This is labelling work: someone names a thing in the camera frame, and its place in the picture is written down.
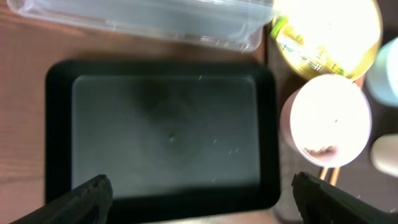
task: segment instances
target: tray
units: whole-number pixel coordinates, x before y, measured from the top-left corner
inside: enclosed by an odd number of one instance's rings
[[[54,65],[46,79],[46,202],[97,174],[108,223],[270,208],[280,195],[275,83],[238,63]]]

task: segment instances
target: plastic box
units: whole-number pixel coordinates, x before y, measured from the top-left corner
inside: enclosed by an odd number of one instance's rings
[[[8,0],[18,14],[127,34],[250,52],[273,0]]]

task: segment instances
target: white cup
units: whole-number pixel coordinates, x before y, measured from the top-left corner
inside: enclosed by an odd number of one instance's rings
[[[320,75],[293,93],[280,115],[289,146],[320,167],[340,167],[364,149],[371,111],[362,90],[340,75]],[[333,148],[332,153],[313,153]]]
[[[382,47],[366,74],[366,86],[381,104],[398,107],[398,38]]]

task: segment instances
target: dark table surface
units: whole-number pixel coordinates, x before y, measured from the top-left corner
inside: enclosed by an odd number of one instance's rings
[[[384,38],[392,39],[398,36],[398,2],[378,2]],[[305,83],[289,69],[271,40],[264,39],[251,54],[208,49],[26,19],[12,13],[6,0],[0,0],[0,48],[0,223],[11,222],[43,205],[44,79],[48,68],[58,61],[89,58],[262,63],[267,59],[277,80],[279,109]],[[371,145],[383,134],[398,133],[398,110],[385,108],[371,97],[369,102],[374,118]],[[320,168],[293,153],[283,139],[280,155],[283,192],[274,211],[288,221],[299,220],[289,187],[292,176],[301,170],[318,175]],[[376,171],[368,155],[369,147],[353,163],[342,167],[337,186],[387,212],[398,209],[398,179]],[[270,211],[261,211],[200,223],[274,221]]]

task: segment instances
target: light blue cup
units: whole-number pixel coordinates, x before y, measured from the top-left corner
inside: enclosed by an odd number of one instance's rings
[[[366,74],[366,86],[378,102],[398,108],[398,37],[380,50]]]

